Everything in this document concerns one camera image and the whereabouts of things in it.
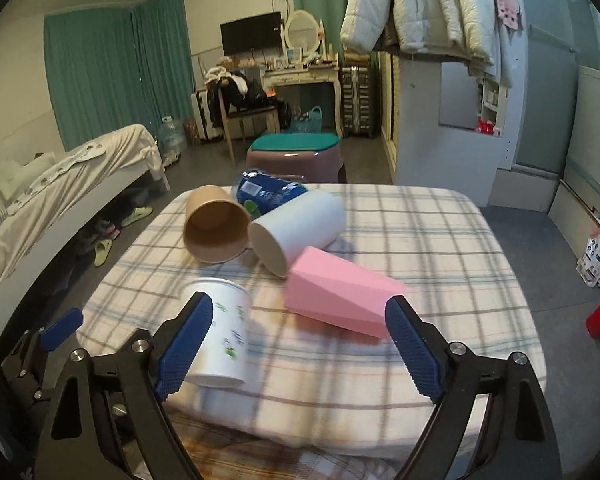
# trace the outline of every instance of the metal screw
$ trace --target metal screw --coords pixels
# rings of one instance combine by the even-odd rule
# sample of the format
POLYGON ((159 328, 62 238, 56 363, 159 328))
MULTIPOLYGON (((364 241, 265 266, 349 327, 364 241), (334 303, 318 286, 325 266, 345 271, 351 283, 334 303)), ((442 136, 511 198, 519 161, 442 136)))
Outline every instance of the metal screw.
POLYGON ((453 341, 451 344, 449 344, 449 350, 451 350, 453 355, 466 354, 466 346, 458 341, 453 341))
POLYGON ((147 350, 149 348, 149 342, 145 341, 144 339, 139 339, 138 341, 134 341, 134 343, 131 345, 131 349, 134 352, 144 352, 145 350, 147 350))
POLYGON ((124 404, 114 404, 111 407, 111 411, 115 416, 125 416, 126 415, 126 406, 124 404))
POLYGON ((520 365, 520 366, 524 366, 529 362, 529 358, 524 355, 522 352, 513 352, 513 354, 511 355, 513 362, 515 362, 515 364, 520 365))
POLYGON ((77 350, 71 352, 69 357, 71 358, 71 361, 74 361, 75 363, 82 361, 84 359, 84 350, 82 348, 78 348, 77 350))

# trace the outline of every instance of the vanity table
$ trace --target vanity table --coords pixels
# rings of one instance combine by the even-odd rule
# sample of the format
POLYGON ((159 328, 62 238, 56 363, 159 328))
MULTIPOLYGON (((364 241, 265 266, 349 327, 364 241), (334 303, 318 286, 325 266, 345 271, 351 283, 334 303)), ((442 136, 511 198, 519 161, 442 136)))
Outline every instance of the vanity table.
POLYGON ((340 77, 338 66, 338 54, 327 55, 326 38, 322 23, 318 24, 312 14, 305 10, 295 10, 289 19, 286 20, 284 33, 282 36, 283 51, 287 50, 287 58, 291 64, 290 54, 295 57, 300 55, 304 60, 306 68, 291 66, 283 69, 264 72, 260 76, 262 87, 265 90, 275 90, 278 86, 291 86, 313 83, 328 83, 333 85, 335 94, 335 123, 338 137, 342 138, 342 120, 340 114, 342 88, 340 86, 340 77), (319 58, 324 61, 322 64, 310 63, 311 60, 319 58))
POLYGON ((342 100, 342 88, 338 77, 339 67, 333 65, 316 65, 309 68, 276 70, 265 72, 261 76, 262 87, 265 90, 273 90, 277 86, 302 85, 311 83, 333 84, 335 94, 335 121, 338 137, 342 138, 342 121, 340 119, 340 103, 342 100))

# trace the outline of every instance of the white cylinder cup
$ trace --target white cylinder cup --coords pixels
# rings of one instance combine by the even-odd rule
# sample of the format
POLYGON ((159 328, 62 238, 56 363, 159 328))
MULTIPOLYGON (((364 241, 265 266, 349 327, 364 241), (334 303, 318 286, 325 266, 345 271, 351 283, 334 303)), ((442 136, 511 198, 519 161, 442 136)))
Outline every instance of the white cylinder cup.
POLYGON ((209 295, 214 316, 185 380, 210 388, 240 387, 246 380, 251 295, 229 280, 200 278, 182 288, 181 302, 185 304, 196 292, 209 295))
POLYGON ((321 189, 312 189, 249 224, 249 241, 262 263, 284 278, 302 251, 321 249, 346 227, 342 200, 321 189))

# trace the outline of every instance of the paper cup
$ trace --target paper cup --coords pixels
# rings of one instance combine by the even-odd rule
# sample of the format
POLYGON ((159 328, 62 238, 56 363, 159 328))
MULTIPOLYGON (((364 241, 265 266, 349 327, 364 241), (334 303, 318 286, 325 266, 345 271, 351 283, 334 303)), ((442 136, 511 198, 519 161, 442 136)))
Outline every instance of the paper cup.
POLYGON ((187 200, 182 241, 202 262, 219 264, 247 247, 249 214, 221 187, 194 189, 187 200))
POLYGON ((183 287, 182 304, 196 292, 208 294, 213 301, 214 320, 185 380, 198 386, 237 388, 246 380, 251 296, 244 287, 229 280, 200 278, 183 287))
POLYGON ((329 245, 345 226, 342 201, 313 189, 252 221, 249 240, 267 269, 284 278, 305 248, 329 245))

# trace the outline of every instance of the brown paper cup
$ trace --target brown paper cup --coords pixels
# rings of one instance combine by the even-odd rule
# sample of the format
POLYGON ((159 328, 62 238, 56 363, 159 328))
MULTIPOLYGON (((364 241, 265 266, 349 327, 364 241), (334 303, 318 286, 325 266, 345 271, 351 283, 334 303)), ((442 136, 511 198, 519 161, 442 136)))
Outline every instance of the brown paper cup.
POLYGON ((202 262, 220 264, 247 247, 249 214, 221 187, 194 189, 187 200, 182 241, 202 262))

